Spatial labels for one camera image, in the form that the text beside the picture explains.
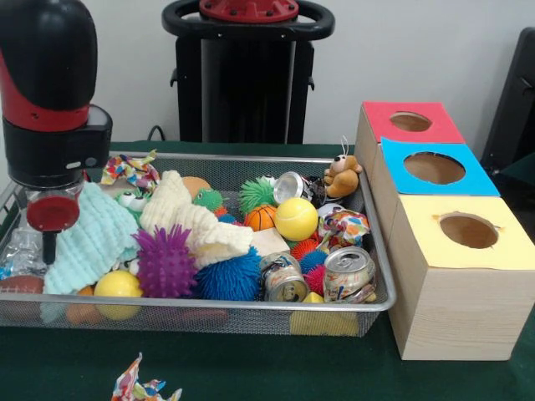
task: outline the red robot part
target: red robot part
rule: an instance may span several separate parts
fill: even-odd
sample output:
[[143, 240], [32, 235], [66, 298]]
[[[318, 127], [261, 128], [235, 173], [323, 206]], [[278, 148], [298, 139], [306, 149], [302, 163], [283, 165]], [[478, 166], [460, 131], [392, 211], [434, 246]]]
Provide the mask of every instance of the red robot part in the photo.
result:
[[201, 0], [199, 10], [210, 18], [231, 23], [280, 23], [294, 19], [294, 0]]
[[29, 102], [13, 82], [0, 52], [0, 89], [4, 118], [17, 127], [38, 132], [62, 132], [87, 122], [89, 105], [75, 110], [48, 110]]

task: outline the light blue towel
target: light blue towel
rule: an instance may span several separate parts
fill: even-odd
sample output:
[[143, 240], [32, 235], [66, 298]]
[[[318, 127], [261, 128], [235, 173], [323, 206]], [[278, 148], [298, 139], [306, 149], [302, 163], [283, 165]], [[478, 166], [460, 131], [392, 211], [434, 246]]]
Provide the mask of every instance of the light blue towel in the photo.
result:
[[136, 257], [134, 217], [97, 184], [85, 183], [80, 216], [58, 235], [56, 261], [44, 276], [45, 294], [76, 293], [96, 283], [117, 261]]

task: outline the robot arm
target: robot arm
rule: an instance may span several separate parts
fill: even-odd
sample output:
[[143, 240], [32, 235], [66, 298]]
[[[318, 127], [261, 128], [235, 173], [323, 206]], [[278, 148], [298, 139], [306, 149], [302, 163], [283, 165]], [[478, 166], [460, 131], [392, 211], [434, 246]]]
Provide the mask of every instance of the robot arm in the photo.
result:
[[79, 0], [0, 2], [0, 92], [10, 177], [28, 190], [28, 223], [43, 259], [79, 215], [82, 170], [103, 167], [112, 121], [90, 105], [97, 39]]

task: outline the brown egg toy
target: brown egg toy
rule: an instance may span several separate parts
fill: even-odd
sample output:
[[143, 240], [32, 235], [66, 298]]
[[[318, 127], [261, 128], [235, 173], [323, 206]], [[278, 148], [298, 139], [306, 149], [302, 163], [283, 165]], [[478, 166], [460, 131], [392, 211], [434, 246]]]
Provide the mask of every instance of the brown egg toy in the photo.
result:
[[253, 231], [266, 230], [275, 227], [275, 213], [277, 208], [271, 205], [255, 207], [245, 216], [245, 225]]
[[203, 188], [209, 190], [211, 188], [210, 184], [208, 184], [206, 180], [203, 180], [199, 177], [182, 177], [182, 182], [190, 193], [192, 199], [197, 196], [199, 190]]
[[[42, 294], [44, 281], [35, 276], [15, 276], [0, 280], [0, 293]], [[10, 322], [34, 322], [40, 320], [39, 302], [10, 302], [0, 308], [2, 317]]]

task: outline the small basketball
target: small basketball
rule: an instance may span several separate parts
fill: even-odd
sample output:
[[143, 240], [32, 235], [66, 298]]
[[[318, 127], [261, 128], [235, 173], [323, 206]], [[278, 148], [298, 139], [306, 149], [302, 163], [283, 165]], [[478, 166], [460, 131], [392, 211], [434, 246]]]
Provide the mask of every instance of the small basketball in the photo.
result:
[[253, 231], [274, 228], [276, 212], [277, 208], [271, 205], [255, 207], [247, 216], [245, 216], [245, 225], [251, 227]]

